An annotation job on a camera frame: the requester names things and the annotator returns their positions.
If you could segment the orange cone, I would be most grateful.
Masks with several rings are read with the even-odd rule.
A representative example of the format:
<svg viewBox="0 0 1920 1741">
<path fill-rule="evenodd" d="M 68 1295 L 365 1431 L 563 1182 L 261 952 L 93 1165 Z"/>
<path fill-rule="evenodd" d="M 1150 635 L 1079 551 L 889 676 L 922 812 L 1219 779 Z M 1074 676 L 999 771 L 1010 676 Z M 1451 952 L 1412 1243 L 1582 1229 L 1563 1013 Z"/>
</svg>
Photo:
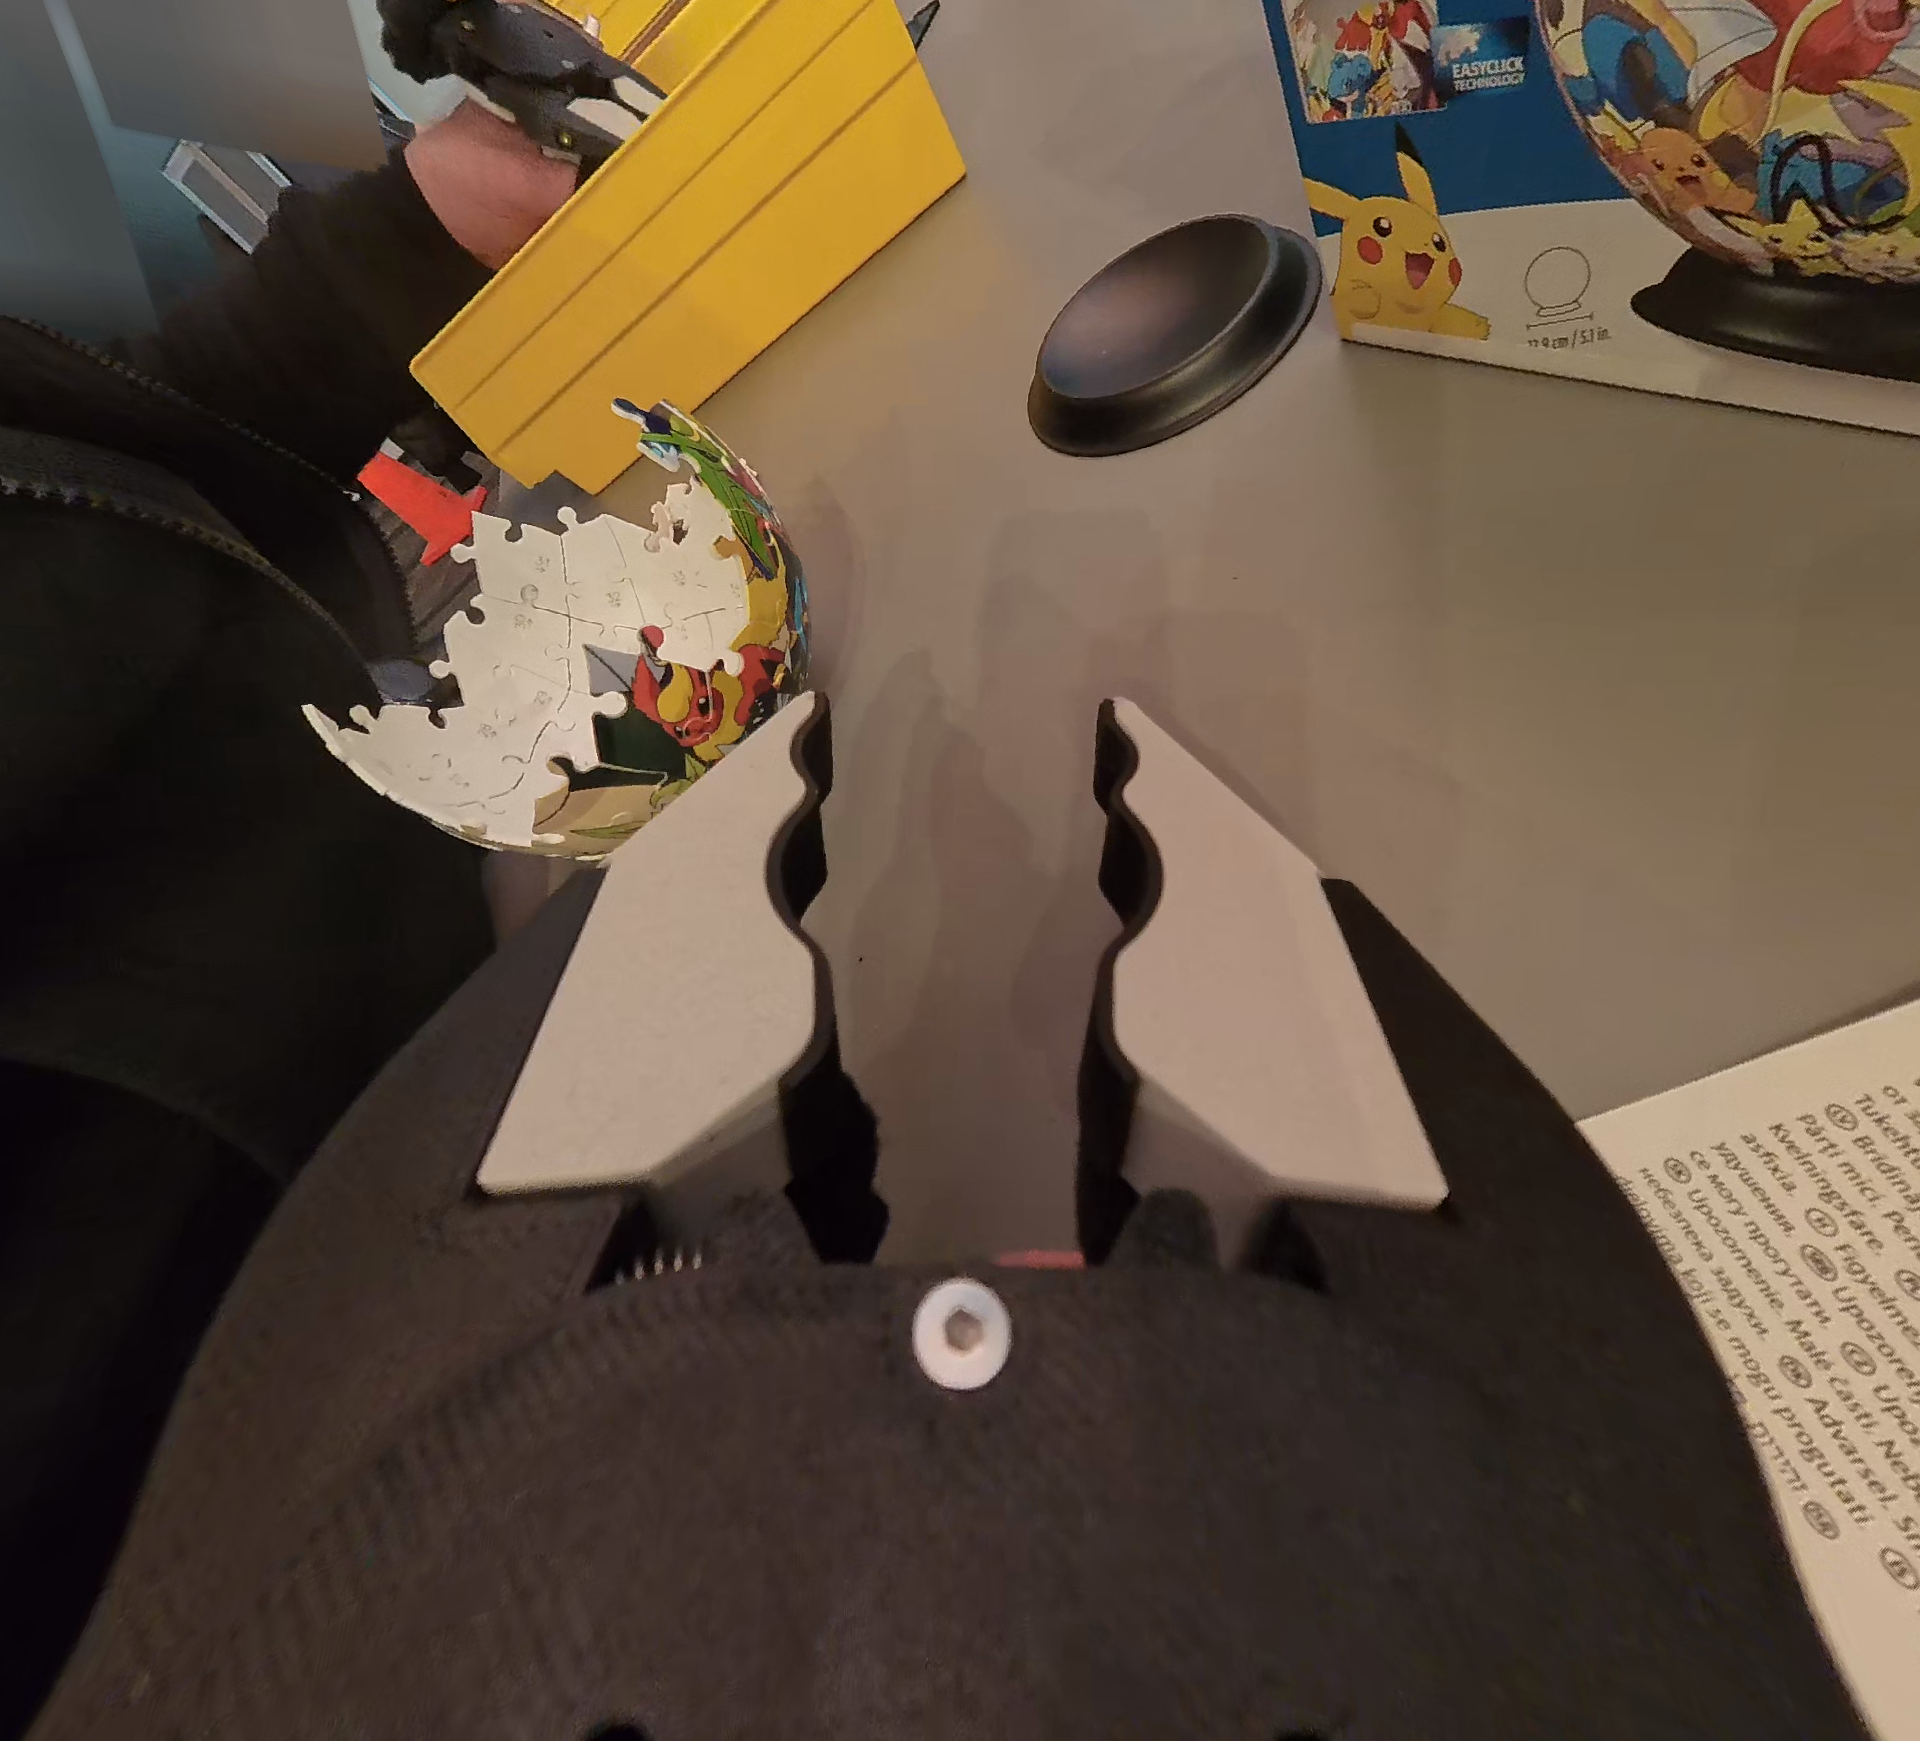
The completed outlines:
<svg viewBox="0 0 1920 1741">
<path fill-rule="evenodd" d="M 488 489 L 469 493 L 450 481 L 425 475 L 399 452 L 380 444 L 360 471 L 360 489 L 375 494 L 389 515 L 399 518 L 421 539 L 421 568 L 436 568 L 454 551 L 471 543 L 476 518 L 483 515 Z"/>
</svg>

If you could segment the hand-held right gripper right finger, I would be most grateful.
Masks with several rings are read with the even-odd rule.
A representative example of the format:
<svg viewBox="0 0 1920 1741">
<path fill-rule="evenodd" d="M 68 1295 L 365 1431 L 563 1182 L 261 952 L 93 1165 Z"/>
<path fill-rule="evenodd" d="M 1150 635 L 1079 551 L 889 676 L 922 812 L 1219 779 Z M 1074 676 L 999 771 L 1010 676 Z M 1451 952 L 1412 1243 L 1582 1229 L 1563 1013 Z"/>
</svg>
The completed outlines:
<svg viewBox="0 0 1920 1741">
<path fill-rule="evenodd" d="M 1429 1211 L 1442 1163 L 1324 867 L 1131 698 L 1097 704 L 1097 956 L 1076 1073 L 1076 1237 L 1112 1251 L 1156 1190 L 1219 1251 L 1282 1200 Z"/>
</svg>

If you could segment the person's left forearm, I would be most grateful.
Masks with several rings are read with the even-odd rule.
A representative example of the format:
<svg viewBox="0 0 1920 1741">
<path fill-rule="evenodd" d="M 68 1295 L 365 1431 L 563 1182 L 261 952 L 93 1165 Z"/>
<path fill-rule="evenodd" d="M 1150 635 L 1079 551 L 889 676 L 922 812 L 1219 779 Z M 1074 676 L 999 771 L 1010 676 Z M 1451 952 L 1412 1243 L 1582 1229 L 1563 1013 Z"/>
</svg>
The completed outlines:
<svg viewBox="0 0 1920 1741">
<path fill-rule="evenodd" d="M 335 189 L 285 189 L 255 253 L 108 355 L 352 481 L 428 407 L 408 365 L 485 283 L 392 153 Z"/>
</svg>

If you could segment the white instruction leaflet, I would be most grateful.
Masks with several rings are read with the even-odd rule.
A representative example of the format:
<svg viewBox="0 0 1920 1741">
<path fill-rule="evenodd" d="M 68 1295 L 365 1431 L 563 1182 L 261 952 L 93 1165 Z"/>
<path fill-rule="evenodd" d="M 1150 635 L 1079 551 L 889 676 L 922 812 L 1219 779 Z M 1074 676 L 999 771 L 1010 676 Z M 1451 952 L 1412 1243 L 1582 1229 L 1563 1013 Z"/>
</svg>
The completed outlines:
<svg viewBox="0 0 1920 1741">
<path fill-rule="evenodd" d="M 1916 1002 L 1581 1123 L 1717 1352 L 1877 1737 L 1916 1737 Z"/>
</svg>

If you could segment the yellow plastic bin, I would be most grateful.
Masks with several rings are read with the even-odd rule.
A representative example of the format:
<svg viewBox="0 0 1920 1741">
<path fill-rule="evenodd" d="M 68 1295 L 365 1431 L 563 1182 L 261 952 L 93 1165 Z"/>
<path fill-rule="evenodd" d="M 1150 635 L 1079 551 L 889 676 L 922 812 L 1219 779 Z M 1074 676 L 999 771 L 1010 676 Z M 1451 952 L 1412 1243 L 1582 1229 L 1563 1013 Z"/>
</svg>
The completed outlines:
<svg viewBox="0 0 1920 1741">
<path fill-rule="evenodd" d="M 522 483 L 610 489 L 616 401 L 703 407 L 968 175 L 898 0 L 691 0 L 637 68 L 660 112 L 408 360 Z"/>
</svg>

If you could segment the partly built puzzle ball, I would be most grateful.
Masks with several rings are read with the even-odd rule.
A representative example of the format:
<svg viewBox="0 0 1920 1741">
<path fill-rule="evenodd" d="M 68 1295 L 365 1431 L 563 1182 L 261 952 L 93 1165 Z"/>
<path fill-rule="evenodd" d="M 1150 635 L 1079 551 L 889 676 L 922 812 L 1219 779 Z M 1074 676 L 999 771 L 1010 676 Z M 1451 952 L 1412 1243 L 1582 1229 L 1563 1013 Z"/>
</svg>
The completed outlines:
<svg viewBox="0 0 1920 1741">
<path fill-rule="evenodd" d="M 428 661 L 450 698 L 300 710 L 376 796 L 495 855 L 614 855 L 811 685 L 803 564 L 759 471 L 671 401 L 614 412 L 645 520 L 479 510 L 454 546 L 476 598 Z"/>
</svg>

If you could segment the black round ball stand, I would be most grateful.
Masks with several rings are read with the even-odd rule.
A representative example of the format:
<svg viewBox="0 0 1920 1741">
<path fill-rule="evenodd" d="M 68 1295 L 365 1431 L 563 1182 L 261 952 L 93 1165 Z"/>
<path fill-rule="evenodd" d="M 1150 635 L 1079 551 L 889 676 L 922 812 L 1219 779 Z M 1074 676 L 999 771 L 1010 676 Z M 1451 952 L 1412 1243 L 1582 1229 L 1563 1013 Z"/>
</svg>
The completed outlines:
<svg viewBox="0 0 1920 1741">
<path fill-rule="evenodd" d="M 1027 418 L 1067 457 L 1163 444 L 1262 383 L 1324 287 L 1317 241 L 1263 217 L 1156 230 L 1070 292 L 1036 347 Z"/>
</svg>

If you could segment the person's black clothing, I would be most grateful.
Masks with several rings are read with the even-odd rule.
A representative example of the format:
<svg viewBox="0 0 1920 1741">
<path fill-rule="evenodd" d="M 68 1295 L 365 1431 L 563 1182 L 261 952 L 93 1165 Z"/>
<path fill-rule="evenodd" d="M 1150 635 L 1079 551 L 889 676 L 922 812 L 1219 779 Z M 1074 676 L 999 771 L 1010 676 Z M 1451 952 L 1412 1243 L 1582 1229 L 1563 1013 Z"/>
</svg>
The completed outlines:
<svg viewBox="0 0 1920 1741">
<path fill-rule="evenodd" d="M 408 622 L 342 481 L 3 321 L 3 1737 L 276 1200 L 488 952 L 479 860 L 303 717 Z"/>
</svg>

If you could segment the person's left hand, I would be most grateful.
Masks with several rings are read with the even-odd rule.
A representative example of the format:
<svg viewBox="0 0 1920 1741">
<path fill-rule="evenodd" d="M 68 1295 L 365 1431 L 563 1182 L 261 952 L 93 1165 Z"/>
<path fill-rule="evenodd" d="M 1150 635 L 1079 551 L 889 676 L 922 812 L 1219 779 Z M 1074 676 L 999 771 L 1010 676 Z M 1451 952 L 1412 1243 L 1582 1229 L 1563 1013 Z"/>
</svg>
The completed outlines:
<svg viewBox="0 0 1920 1741">
<path fill-rule="evenodd" d="M 579 166 L 544 153 L 488 105 L 469 97 L 402 146 L 428 210 L 483 269 L 499 272 L 579 189 Z"/>
</svg>

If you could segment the colourful puzzle box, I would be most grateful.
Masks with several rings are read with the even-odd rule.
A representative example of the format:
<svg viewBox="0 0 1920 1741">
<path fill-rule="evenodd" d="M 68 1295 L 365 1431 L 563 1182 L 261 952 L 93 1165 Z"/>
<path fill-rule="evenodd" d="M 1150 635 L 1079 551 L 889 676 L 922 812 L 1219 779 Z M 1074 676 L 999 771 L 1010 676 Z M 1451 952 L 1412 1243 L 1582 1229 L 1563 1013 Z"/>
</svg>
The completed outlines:
<svg viewBox="0 0 1920 1741">
<path fill-rule="evenodd" d="M 1916 0 L 1262 0 L 1343 339 L 1916 435 Z"/>
</svg>

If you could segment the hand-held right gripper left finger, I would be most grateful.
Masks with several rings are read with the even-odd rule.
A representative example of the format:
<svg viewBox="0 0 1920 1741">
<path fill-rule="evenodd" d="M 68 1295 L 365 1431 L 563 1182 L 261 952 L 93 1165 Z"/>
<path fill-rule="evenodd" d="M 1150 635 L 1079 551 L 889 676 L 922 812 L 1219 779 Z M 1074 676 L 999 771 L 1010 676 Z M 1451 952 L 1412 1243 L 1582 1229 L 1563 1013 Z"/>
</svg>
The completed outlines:
<svg viewBox="0 0 1920 1741">
<path fill-rule="evenodd" d="M 821 993 L 784 849 L 820 758 L 829 698 L 803 690 L 604 860 L 483 1193 L 642 1188 L 660 1216 L 715 1216 L 788 1188 L 784 1089 L 821 1049 Z"/>
</svg>

